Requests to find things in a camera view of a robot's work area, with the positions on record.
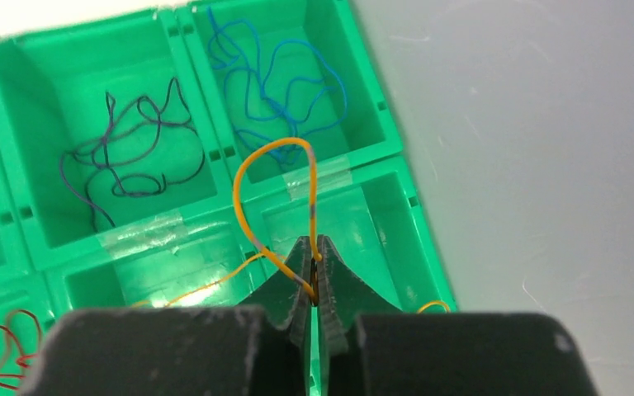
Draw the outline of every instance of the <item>blue wire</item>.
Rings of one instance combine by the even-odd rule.
[[[228,23],[225,23],[223,26],[218,26],[217,20],[215,19],[215,15],[212,12],[211,7],[208,7],[208,19],[210,20],[210,23],[212,25],[214,34],[213,36],[210,38],[210,40],[208,41],[207,44],[207,52],[208,55],[210,56],[210,58],[215,62],[215,64],[211,65],[211,67],[214,70],[220,71],[223,69],[228,69],[228,68],[232,68],[230,69],[224,78],[223,81],[223,93],[225,95],[225,100],[228,97],[228,85],[229,85],[229,79],[231,78],[231,76],[233,76],[235,73],[238,72],[243,72],[247,74],[247,82],[246,82],[246,89],[244,90],[244,115],[246,116],[246,118],[248,120],[251,121],[256,121],[256,122],[268,122],[268,121],[274,121],[274,120],[278,120],[278,119],[283,119],[288,126],[288,130],[289,130],[289,136],[291,137],[301,137],[301,138],[305,138],[315,132],[320,132],[323,130],[328,130],[331,129],[339,124],[341,124],[344,119],[346,118],[347,115],[347,111],[348,111],[348,99],[347,99],[347,93],[346,93],[346,87],[342,81],[342,79],[339,77],[339,75],[336,73],[336,71],[334,71],[333,68],[331,68],[331,66],[329,66],[329,64],[327,64],[326,60],[324,59],[324,57],[322,56],[322,54],[308,41],[305,40],[284,40],[281,41],[274,49],[271,55],[271,60],[269,63],[269,67],[268,67],[268,71],[266,72],[266,75],[262,75],[261,73],[261,45],[260,45],[260,41],[259,41],[259,35],[258,32],[256,30],[256,28],[251,24],[251,22],[245,20],[245,19],[238,19],[236,21],[230,21]],[[253,37],[253,41],[256,45],[256,68],[251,68],[250,62],[248,60],[248,56],[247,53],[237,44],[237,42],[232,39],[226,32],[225,30],[232,27],[232,26],[246,26],[250,32],[251,35]],[[234,49],[237,51],[237,54],[232,54],[230,53],[230,51],[225,48],[225,45],[222,44],[222,40],[220,39],[224,38],[226,43],[229,45],[229,47],[234,47]],[[220,58],[220,56],[218,56],[217,54],[215,54],[215,51],[213,50],[213,44],[214,42],[216,42],[217,47],[220,48],[220,51],[223,53],[223,55],[229,59],[229,61],[224,61],[223,59]],[[311,117],[312,115],[312,111],[314,110],[315,106],[317,105],[317,103],[319,102],[319,99],[322,98],[322,96],[324,96],[327,93],[333,92],[335,91],[337,88],[336,87],[322,87],[322,89],[319,91],[319,93],[316,95],[316,97],[312,100],[312,102],[310,103],[310,105],[307,108],[307,112],[305,114],[305,117],[302,119],[297,119],[295,118],[291,112],[288,110],[288,106],[290,103],[290,97],[291,97],[291,91],[292,88],[294,87],[295,83],[298,82],[303,82],[303,83],[311,83],[314,85],[321,85],[326,81],[326,78],[322,77],[322,78],[308,78],[308,77],[297,77],[297,78],[293,78],[286,87],[286,94],[285,94],[285,98],[284,98],[284,103],[280,103],[279,101],[277,101],[276,99],[270,97],[266,90],[267,90],[267,85],[269,83],[269,79],[272,76],[273,70],[275,68],[276,65],[276,57],[278,54],[278,51],[286,46],[286,45],[301,45],[304,47],[307,47],[309,50],[312,51],[312,53],[317,57],[317,59],[323,64],[324,68],[326,69],[327,72],[329,72],[330,74],[332,74],[334,76],[334,79],[336,80],[337,84],[339,85],[340,89],[341,89],[341,93],[343,95],[343,114],[341,115],[341,117],[339,117],[338,120],[336,120],[335,122],[329,124],[329,125],[323,125],[317,128],[313,128],[311,130],[307,130],[305,132],[300,133],[299,131],[299,126],[305,124]],[[246,64],[245,66],[239,65],[239,66],[235,66],[240,60],[243,60]],[[251,115],[249,108],[248,108],[248,104],[249,104],[249,94],[251,92],[251,83],[252,83],[252,77],[256,78],[257,82],[258,82],[258,95],[259,98],[262,102],[266,102],[268,104],[268,106],[271,108],[273,114],[272,115],[268,115],[268,116],[258,116],[258,115]],[[258,149],[259,147],[262,146],[262,144],[251,144],[249,143],[246,138],[243,137],[244,134],[246,135],[250,135],[253,136],[256,139],[262,140],[264,142],[271,142],[273,141],[273,138],[270,138],[264,134],[259,134],[258,132],[254,132],[252,130],[247,130],[247,129],[240,129],[237,128],[236,126],[233,125],[233,129],[234,129],[234,133],[237,135],[239,141],[245,146],[247,147],[247,149],[250,150],[254,150],[254,149]],[[290,166],[293,165],[297,162],[297,159],[299,158],[299,156],[294,156],[293,158],[289,158],[289,156],[294,153],[297,150],[297,147],[295,146],[283,146],[281,148],[276,148],[274,150],[272,150],[269,155],[271,155],[279,164],[279,166],[281,167],[281,169],[283,169],[283,166]]]

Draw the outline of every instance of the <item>orange wire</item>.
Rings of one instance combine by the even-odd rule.
[[[283,257],[285,258],[283,255],[281,254],[277,254],[277,256],[279,257]],[[176,304],[178,301],[181,301],[182,299],[185,299],[186,297],[188,297],[189,295],[193,295],[199,291],[203,291],[205,289],[209,289],[212,286],[215,285],[219,285],[220,283],[229,281],[230,279],[234,278],[235,276],[237,276],[244,268],[246,268],[251,262],[254,262],[256,260],[258,260],[259,258],[264,257],[263,253],[257,253],[254,254],[253,256],[251,256],[250,258],[248,258],[245,262],[243,262],[240,266],[237,267],[237,269],[235,269],[234,271],[230,272],[229,274],[227,274],[226,276],[223,276],[222,278],[220,278],[219,280],[216,280],[212,283],[209,283],[207,285],[203,285],[195,290],[191,290],[187,293],[184,293],[182,295],[179,295],[178,297],[172,299],[171,301],[167,302],[163,307],[164,308],[168,308],[171,305]],[[131,305],[132,308],[137,308],[137,307],[141,307],[143,305],[147,305],[147,304],[152,304],[151,301],[149,301],[148,299],[139,301],[137,303],[134,303]]]
[[[263,253],[268,260],[270,260],[273,264],[275,264],[279,270],[283,274],[285,274],[288,279],[295,281],[298,285],[302,285],[305,292],[310,297],[313,303],[316,303],[317,295],[315,291],[312,289],[312,286],[304,279],[300,278],[293,270],[291,270],[285,263],[281,262],[276,254],[269,251],[266,246],[259,242],[258,238],[252,232],[249,224],[247,222],[246,217],[244,216],[244,210],[242,209],[242,201],[241,201],[241,188],[242,188],[242,177],[247,172],[248,167],[257,160],[257,158],[261,157],[265,153],[270,152],[273,149],[277,149],[281,146],[288,145],[296,145],[301,146],[305,152],[307,153],[307,159],[310,163],[310,245],[312,247],[312,255],[316,262],[322,261],[322,255],[319,253],[319,249],[317,248],[317,221],[316,221],[316,204],[317,204],[317,160],[315,158],[315,151],[310,146],[310,143],[307,140],[300,138],[283,138],[275,140],[255,152],[251,153],[247,159],[244,160],[242,165],[237,170],[237,175],[234,177],[234,190],[232,194],[232,201],[234,203],[234,213],[237,215],[237,221],[239,221],[239,227],[242,228],[244,234],[247,236],[249,241]]]
[[[440,299],[436,299],[434,301],[429,301],[428,303],[424,304],[422,306],[422,308],[417,310],[417,314],[421,314],[422,312],[424,312],[424,310],[428,307],[433,307],[434,305],[437,305],[439,307],[443,307],[443,309],[446,310],[447,313],[451,312],[451,307],[448,306],[448,304],[446,304],[445,301],[442,301]]]

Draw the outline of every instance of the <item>adhesive tape strip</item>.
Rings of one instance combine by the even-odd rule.
[[[178,210],[159,215],[144,224],[132,224],[99,236],[101,246],[113,259],[180,243],[188,235]]]
[[[303,167],[283,175],[291,200],[300,200],[310,193],[310,167]],[[317,193],[351,186],[351,163],[346,155],[317,163]]]

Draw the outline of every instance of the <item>gray surface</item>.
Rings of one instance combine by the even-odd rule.
[[[634,1],[355,3],[461,308],[558,317],[634,395]]]

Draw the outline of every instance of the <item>purple wire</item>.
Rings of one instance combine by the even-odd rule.
[[[188,113],[188,119],[183,122],[171,122],[171,121],[165,121],[162,119],[163,113],[168,109],[168,106],[170,104],[172,90],[174,89],[174,87],[176,88],[176,93],[178,94],[178,97],[181,101],[183,108]],[[142,108],[143,103],[147,103],[151,106],[152,110],[154,111],[154,115],[155,115],[154,118],[150,117],[148,114],[144,112]],[[127,106],[123,108],[121,113],[117,117],[115,117],[116,99],[109,92],[106,92],[106,108],[108,110],[108,126],[106,127],[106,131],[104,132],[103,136],[100,138],[89,139],[81,143],[73,150],[63,153],[59,160],[59,175],[62,177],[62,180],[64,181],[64,184],[66,185],[66,187],[69,188],[69,190],[73,192],[77,196],[77,198],[79,198],[82,202],[84,202],[91,208],[92,227],[94,228],[96,232],[98,232],[98,227],[96,224],[96,212],[101,213],[106,218],[106,220],[111,225],[111,227],[113,228],[116,227],[116,224],[113,221],[112,217],[101,206],[96,205],[93,202],[93,199],[91,197],[89,188],[91,186],[93,179],[97,177],[98,175],[102,174],[103,172],[109,172],[113,176],[113,178],[115,179],[115,182],[113,183],[113,186],[111,188],[111,194],[113,196],[128,197],[128,198],[145,198],[150,196],[159,196],[163,194],[168,189],[169,186],[181,185],[183,183],[189,182],[191,179],[193,179],[198,174],[200,174],[200,172],[202,171],[202,168],[205,166],[205,163],[206,163],[206,152],[204,149],[202,149],[201,150],[202,157],[201,157],[200,166],[193,172],[193,174],[191,174],[189,177],[183,178],[180,181],[169,181],[166,175],[164,175],[163,173],[161,174],[161,181],[145,173],[131,173],[131,174],[126,174],[124,176],[120,176],[117,170],[115,169],[116,167],[131,165],[132,163],[136,163],[139,160],[148,157],[158,147],[163,127],[170,128],[170,129],[183,128],[186,130],[190,130],[196,137],[198,136],[197,130],[192,125],[190,109],[188,107],[188,104],[186,103],[185,98],[183,97],[183,94],[181,92],[181,87],[177,78],[174,77],[169,82],[167,87],[167,92],[166,92],[166,99],[161,108],[159,108],[154,103],[154,101],[152,101],[152,99],[150,99],[147,95],[142,95],[138,97],[137,99],[131,101]],[[125,117],[125,115],[129,111],[131,111],[133,108],[136,108],[139,115],[144,118],[144,121],[141,121],[140,123],[134,125],[133,127],[129,128],[128,130],[124,131],[121,134],[114,135],[115,128],[119,125],[119,123]],[[135,158],[118,162],[118,163],[114,163],[111,161],[109,151],[108,151],[108,147],[110,144],[113,144],[115,142],[120,142],[124,138],[127,138],[131,136],[132,134],[134,134],[135,132],[137,132],[138,130],[141,130],[143,127],[151,126],[151,125],[156,126],[156,134],[154,137],[154,142],[147,150],[144,151],[144,153],[136,156]],[[90,150],[85,149],[87,146],[91,146],[91,145],[93,145],[93,147]],[[96,156],[100,152],[100,150],[103,151],[103,159],[104,159],[103,163],[100,163],[96,160]],[[80,165],[91,166],[96,168],[96,170],[91,175],[89,175],[87,180],[84,182],[84,196],[79,194],[76,191],[76,189],[73,188],[73,186],[71,185],[71,183],[69,182],[69,180],[67,179],[65,175],[64,160],[67,157],[73,158],[74,161]],[[156,189],[154,191],[126,190],[125,187],[123,186],[123,183],[125,181],[129,181],[133,179],[148,180],[156,185]]]

